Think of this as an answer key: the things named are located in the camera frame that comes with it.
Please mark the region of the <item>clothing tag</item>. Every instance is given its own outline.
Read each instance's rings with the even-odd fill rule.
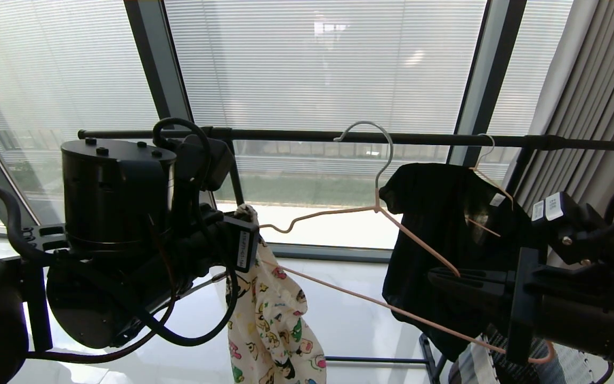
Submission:
[[[506,197],[502,194],[495,194],[494,197],[492,197],[492,201],[489,202],[490,206],[499,206],[504,199],[506,199]]]
[[[563,216],[563,207],[561,207],[561,195],[558,192],[546,198],[546,220],[553,221]]]
[[[236,257],[236,266],[241,269],[248,268],[248,248],[251,242],[251,234],[246,231],[239,233],[238,239],[238,256]]]
[[[536,202],[532,206],[532,221],[537,221],[544,217],[544,200]]]

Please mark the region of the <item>clothes hanger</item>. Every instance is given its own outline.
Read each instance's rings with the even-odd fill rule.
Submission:
[[[316,213],[312,213],[312,214],[306,214],[305,216],[300,216],[300,217],[296,217],[295,219],[293,219],[293,221],[290,222],[290,226],[288,226],[288,229],[280,229],[280,228],[274,226],[273,224],[262,224],[260,226],[260,228],[271,228],[271,229],[274,229],[276,231],[279,231],[280,233],[289,233],[290,231],[293,230],[293,226],[295,226],[295,223],[297,223],[298,221],[311,219],[312,217],[323,216],[325,214],[340,214],[340,213],[351,213],[351,212],[365,212],[365,211],[373,211],[373,212],[376,212],[376,213],[380,212],[380,213],[383,214],[383,216],[385,216],[388,220],[390,220],[393,224],[395,224],[395,226],[397,226],[397,228],[399,228],[400,231],[402,231],[404,234],[409,236],[409,238],[411,238],[411,240],[413,240],[414,242],[419,244],[424,250],[428,251],[428,253],[433,255],[437,260],[439,260],[442,264],[444,264],[447,268],[449,268],[451,270],[451,272],[454,273],[454,275],[456,275],[457,277],[460,277],[461,275],[458,272],[458,269],[456,267],[454,267],[454,265],[451,264],[451,262],[449,262],[449,260],[444,258],[442,255],[439,254],[439,252],[437,252],[436,250],[431,248],[431,246],[427,245],[423,240],[418,238],[418,236],[416,236],[416,234],[412,233],[412,231],[410,231],[405,226],[403,226],[401,223],[399,223],[397,220],[395,220],[395,218],[391,214],[389,214],[385,209],[382,209],[380,196],[378,194],[378,181],[380,180],[381,175],[383,174],[383,172],[385,172],[385,170],[390,165],[390,163],[392,163],[392,156],[394,155],[393,154],[394,145],[392,143],[392,138],[390,138],[390,134],[385,130],[385,128],[383,128],[382,126],[376,124],[375,122],[370,122],[370,121],[367,121],[367,120],[362,120],[362,121],[358,121],[358,122],[352,124],[351,126],[349,126],[348,129],[345,129],[343,131],[343,133],[338,138],[333,139],[333,141],[336,141],[336,142],[343,141],[345,135],[352,128],[354,128],[354,127],[356,127],[356,126],[358,126],[360,124],[368,124],[368,125],[371,125],[371,126],[374,126],[374,127],[378,128],[383,133],[383,135],[385,136],[385,139],[387,140],[387,143],[390,145],[390,151],[389,151],[390,154],[387,157],[387,163],[385,163],[383,168],[381,168],[381,170],[378,171],[378,174],[376,175],[376,178],[375,178],[375,204],[373,204],[372,206],[365,206],[365,207],[353,207],[352,209],[338,209],[338,210],[334,210],[334,211],[321,211],[321,212],[316,212]]]
[[[390,304],[383,303],[380,300],[373,299],[371,297],[368,297],[368,296],[360,294],[360,293],[353,292],[351,290],[343,289],[342,287],[335,286],[333,284],[321,281],[321,280],[317,279],[316,277],[311,277],[310,275],[305,275],[304,273],[297,272],[297,270],[292,270],[290,268],[282,267],[281,265],[277,265],[277,264],[274,264],[272,262],[268,262],[268,261],[265,261],[265,260],[263,260],[263,262],[266,265],[269,265],[270,267],[281,268],[282,270],[286,270],[287,272],[293,273],[294,275],[297,275],[297,276],[300,276],[300,277],[304,277],[305,279],[311,280],[311,281],[313,281],[315,283],[318,283],[318,284],[321,284],[323,286],[330,287],[331,289],[338,290],[338,291],[341,291],[343,293],[349,294],[351,296],[359,297],[360,299],[364,299],[366,301],[370,301],[371,303],[378,304],[379,306],[383,306],[383,307],[385,307],[387,309],[390,309],[391,311],[395,311],[395,312],[397,312],[399,314],[402,314],[404,316],[412,318],[412,319],[414,319],[416,321],[419,321],[420,323],[424,323],[426,325],[432,326],[433,328],[436,328],[437,330],[449,333],[450,335],[456,336],[456,337],[461,338],[463,340],[466,340],[468,342],[477,343],[477,345],[480,345],[481,347],[485,347],[485,348],[488,348],[490,350],[494,350],[494,352],[502,353],[504,355],[506,353],[505,349],[503,349],[503,348],[495,347],[495,346],[491,345],[490,343],[484,342],[482,340],[476,340],[475,338],[471,338],[470,336],[464,335],[463,333],[459,333],[457,331],[450,330],[449,328],[446,328],[446,326],[439,325],[439,324],[434,323],[432,321],[426,320],[426,319],[424,319],[424,318],[422,318],[420,316],[416,316],[415,314],[412,314],[411,312],[404,311],[404,309],[399,309],[399,308],[397,308],[395,306],[390,306]],[[531,358],[529,358],[527,360],[527,362],[532,363],[532,364],[546,364],[546,363],[548,363],[548,362],[553,360],[553,358],[556,355],[555,348],[553,348],[553,343],[548,341],[548,340],[545,340],[545,342],[546,342],[546,349],[548,350],[548,354],[545,357],[540,357],[540,358],[531,357]]]
[[[473,172],[477,172],[479,173],[479,175],[481,175],[481,177],[483,177],[485,180],[487,180],[490,184],[492,184],[493,186],[497,187],[497,189],[501,190],[502,194],[504,194],[505,197],[508,197],[508,199],[511,201],[511,210],[513,211],[515,209],[515,201],[513,199],[513,196],[511,196],[509,194],[509,192],[506,192],[502,186],[498,185],[496,182],[494,182],[494,180],[490,179],[489,177],[487,177],[487,175],[485,175],[484,173],[482,173],[482,171],[478,170],[478,165],[480,165],[480,161],[487,155],[489,155],[490,153],[492,153],[492,151],[494,150],[494,148],[497,146],[497,144],[494,142],[494,138],[492,138],[492,136],[490,136],[489,134],[486,133],[478,133],[478,136],[487,136],[487,138],[489,138],[492,141],[492,148],[489,149],[489,151],[487,151],[487,153],[485,153],[484,155],[480,156],[478,158],[478,161],[475,161],[475,167],[470,167],[468,168],[469,170],[473,171]]]

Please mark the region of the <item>white label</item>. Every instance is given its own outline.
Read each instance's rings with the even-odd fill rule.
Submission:
[[[553,221],[563,216],[563,207],[561,207],[561,194],[551,195],[546,198],[546,220]]]
[[[248,245],[251,240],[251,234],[246,231],[241,231],[241,238],[238,240],[238,257],[236,259],[236,265],[239,268],[246,268],[248,266]]]
[[[536,202],[532,206],[532,221],[537,221],[544,217],[544,200]]]
[[[496,195],[494,195],[494,197],[492,197],[492,201],[489,202],[489,205],[490,206],[499,206],[504,201],[504,199],[506,199],[506,197],[504,195],[496,194]]]

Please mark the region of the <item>metal hook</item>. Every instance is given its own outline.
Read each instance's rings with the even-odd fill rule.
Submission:
[[[487,136],[487,138],[489,138],[492,141],[492,148],[489,148],[489,151],[487,153],[485,153],[484,155],[480,156],[478,158],[478,161],[475,161],[475,168],[478,167],[478,165],[480,164],[480,161],[487,155],[489,155],[490,153],[492,153],[492,151],[494,150],[494,147],[497,146],[497,144],[494,142],[494,138],[492,138],[492,136],[490,136],[489,134],[486,133],[478,133],[478,136]]]
[[[383,168],[378,172],[378,175],[376,175],[376,190],[378,190],[378,179],[381,178],[381,175],[383,174],[383,172],[385,172],[385,170],[387,170],[387,167],[390,166],[390,163],[392,163],[392,151],[394,150],[394,146],[392,145],[392,138],[390,138],[390,134],[385,130],[385,128],[383,128],[382,126],[376,124],[375,122],[370,122],[368,120],[361,120],[358,121],[354,124],[352,124],[351,126],[348,126],[348,129],[343,131],[343,134],[341,134],[341,136],[339,136],[339,138],[335,138],[333,139],[333,141],[343,141],[343,139],[345,138],[345,135],[354,127],[360,125],[360,124],[368,124],[371,126],[374,126],[378,129],[381,130],[381,132],[383,133],[383,136],[385,136],[385,139],[387,140],[387,142],[390,144],[390,155],[387,157],[387,163],[385,163],[385,166],[383,166]]]

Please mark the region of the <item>clothing rack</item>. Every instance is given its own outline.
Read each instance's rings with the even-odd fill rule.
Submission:
[[[209,138],[225,141],[229,149],[234,152],[234,140],[263,140],[263,141],[316,141],[333,142],[342,131],[286,131],[269,129],[231,129],[219,127],[201,127]],[[161,134],[166,138],[185,138],[191,134],[188,129],[163,129]],[[153,131],[78,131],[79,139],[152,139]],[[522,148],[514,170],[505,187],[506,192],[513,195],[516,192],[522,175],[536,150],[610,150],[614,151],[614,141],[566,139],[552,134],[526,135],[526,136],[484,136],[471,134],[414,134],[391,133],[390,137],[395,144],[426,145],[426,146],[475,146],[475,147],[512,147]],[[350,132],[341,141],[344,143],[387,143],[380,133]],[[230,173],[236,204],[244,203],[241,179],[236,163]],[[430,377],[431,384],[439,384],[439,376],[444,369],[447,358],[442,355],[437,364],[431,350],[431,343],[427,336],[421,334],[419,344],[423,359],[398,359],[385,357],[352,357],[352,356],[326,356],[331,362],[354,363],[389,363],[389,364],[424,364]]]

